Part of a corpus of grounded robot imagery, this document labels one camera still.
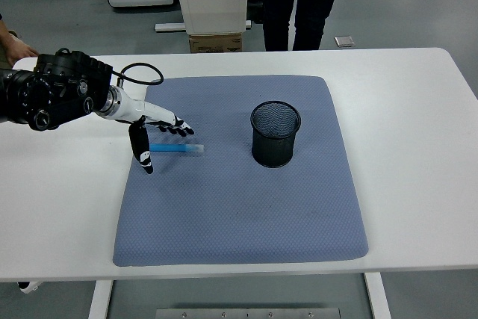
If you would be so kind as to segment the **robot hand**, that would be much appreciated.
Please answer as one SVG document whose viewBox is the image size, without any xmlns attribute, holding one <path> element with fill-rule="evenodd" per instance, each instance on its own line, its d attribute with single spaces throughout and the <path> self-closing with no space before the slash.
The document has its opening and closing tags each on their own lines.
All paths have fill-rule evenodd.
<svg viewBox="0 0 478 319">
<path fill-rule="evenodd" d="M 119 87 L 112 87 L 117 97 L 112 118 L 128 123 L 128 136 L 134 158 L 147 174 L 153 173 L 147 125 L 162 132 L 179 134 L 182 137 L 194 134 L 193 129 L 172 111 L 143 100 L 132 99 Z"/>
</svg>

